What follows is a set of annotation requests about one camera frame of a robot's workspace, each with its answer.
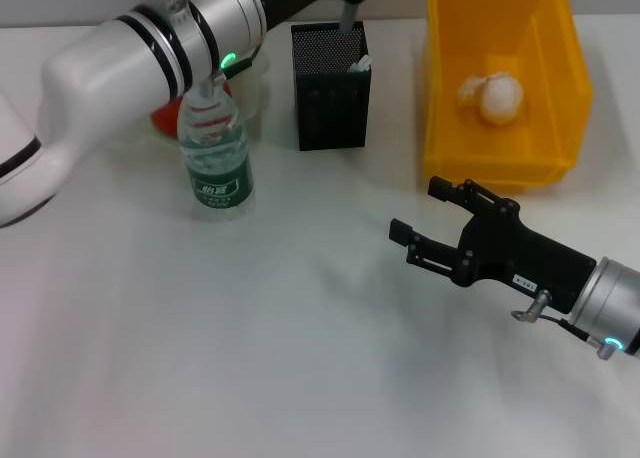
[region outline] yellow plastic bin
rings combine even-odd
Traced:
[[[431,72],[425,176],[543,186],[577,161],[593,90],[569,0],[429,0]],[[498,127],[460,107],[470,75],[507,71],[519,116]]]

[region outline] white label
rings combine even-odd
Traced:
[[[537,283],[527,280],[526,278],[522,278],[520,275],[514,275],[513,282],[516,285],[521,286],[522,288],[526,288],[529,291],[536,291],[538,289]]]

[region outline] table surface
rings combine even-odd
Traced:
[[[579,165],[515,198],[531,228],[640,269],[640,16],[576,23]],[[399,218],[453,244],[469,215],[417,184],[425,22],[365,26],[362,150],[297,150],[289,26],[268,36],[243,220],[203,220],[143,123],[0,231],[3,457],[638,456],[640,363],[520,324],[524,295],[458,289],[387,239]],[[0,87],[31,124],[43,61],[88,31],[0,31]]]

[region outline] water bottle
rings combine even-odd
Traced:
[[[220,73],[193,87],[178,118],[180,147],[197,200],[214,221],[244,215],[253,199],[249,139]]]

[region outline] black mesh container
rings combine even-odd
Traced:
[[[301,151],[365,145],[371,70],[347,71],[369,54],[367,39],[361,21],[348,34],[338,28],[291,27]]]

